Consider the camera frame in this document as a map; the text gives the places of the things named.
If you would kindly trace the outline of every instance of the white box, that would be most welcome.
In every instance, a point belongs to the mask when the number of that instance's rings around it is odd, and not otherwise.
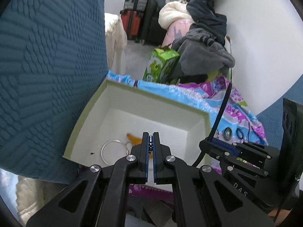
[[[105,80],[87,103],[69,138],[63,157],[85,166],[106,167],[101,148],[109,140],[128,141],[127,133],[142,137],[159,132],[161,144],[172,155],[191,165],[200,153],[199,142],[210,132],[209,114],[182,103],[128,85]],[[122,145],[109,144],[103,156],[114,164],[126,156]],[[207,155],[199,166],[210,164]],[[149,161],[148,185],[171,191],[171,186],[153,182]]]

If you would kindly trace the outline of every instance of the blue textured fabric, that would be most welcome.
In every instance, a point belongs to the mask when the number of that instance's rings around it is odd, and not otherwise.
[[[12,0],[0,18],[0,167],[69,183],[72,129],[108,72],[104,0]]]
[[[283,138],[282,114],[283,98],[303,103],[303,75],[298,81],[275,103],[257,115],[263,124],[267,141],[270,146],[281,148]]]

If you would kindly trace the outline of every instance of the green carton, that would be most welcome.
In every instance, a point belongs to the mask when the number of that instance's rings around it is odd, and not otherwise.
[[[155,48],[148,61],[143,80],[166,83],[167,77],[175,64],[179,53],[168,48]]]

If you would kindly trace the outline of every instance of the silver ring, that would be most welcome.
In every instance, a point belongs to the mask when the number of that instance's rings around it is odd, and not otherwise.
[[[118,143],[121,143],[121,144],[123,145],[123,147],[126,149],[126,156],[130,155],[130,151],[129,151],[128,148],[126,147],[126,144],[130,143],[130,144],[131,144],[131,148],[134,146],[131,142],[126,142],[126,143],[124,143],[124,142],[122,142],[122,141],[120,141],[120,140],[116,140],[116,139],[114,139],[114,140],[109,140],[108,142],[106,142],[106,143],[103,145],[102,149],[101,149],[101,158],[102,158],[102,160],[104,161],[104,163],[107,164],[108,166],[110,166],[110,164],[107,163],[107,162],[104,160],[104,158],[103,158],[103,149],[104,149],[104,147],[105,147],[106,145],[108,145],[108,144],[111,143],[111,142],[118,142]]]

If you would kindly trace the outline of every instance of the metal screw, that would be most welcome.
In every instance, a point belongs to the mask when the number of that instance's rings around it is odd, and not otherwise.
[[[128,161],[134,161],[136,159],[136,156],[134,156],[133,154],[130,154],[130,155],[126,156],[126,159]]]
[[[167,160],[168,162],[173,162],[173,161],[176,160],[176,158],[175,158],[175,156],[169,155],[169,156],[166,156],[166,160]]]
[[[91,171],[93,173],[96,173],[96,172],[100,171],[100,166],[98,166],[98,165],[91,166]]]
[[[212,171],[212,168],[210,166],[202,166],[202,171],[205,173],[209,173]]]

